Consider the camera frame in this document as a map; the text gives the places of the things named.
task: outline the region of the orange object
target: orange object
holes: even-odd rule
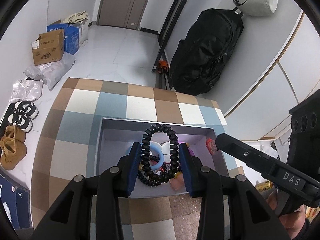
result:
[[[165,60],[159,60],[158,72],[167,72],[169,69],[168,63]]]
[[[207,146],[207,149],[211,155],[214,155],[217,153],[218,149],[216,147],[216,143],[211,138],[207,139],[205,142],[205,145]]]

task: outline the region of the door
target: door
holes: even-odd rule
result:
[[[99,25],[137,29],[148,0],[101,0]]]

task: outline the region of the tan boot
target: tan boot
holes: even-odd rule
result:
[[[7,126],[7,128],[5,129],[4,137],[16,139],[24,143],[26,140],[26,133],[22,131],[19,127],[15,125],[10,125]]]
[[[0,147],[3,151],[0,163],[7,171],[11,171],[27,154],[27,147],[24,143],[9,137],[1,138]]]

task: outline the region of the black coiled cord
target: black coiled cord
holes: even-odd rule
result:
[[[170,169],[167,172],[166,165],[162,165],[163,171],[160,175],[154,174],[150,167],[150,141],[151,137],[156,132],[164,132],[167,134],[170,140]],[[138,178],[143,184],[148,186],[158,186],[162,183],[167,183],[169,179],[173,179],[174,175],[178,172],[179,167],[179,143],[178,137],[175,131],[172,130],[171,127],[167,127],[165,124],[157,123],[156,126],[151,125],[150,129],[146,130],[146,133],[142,136],[142,156],[141,156],[141,165],[142,171],[138,171]]]

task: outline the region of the black backpack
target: black backpack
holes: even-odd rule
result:
[[[203,11],[179,41],[169,68],[177,92],[196,96],[218,81],[243,30],[243,13],[236,9]]]

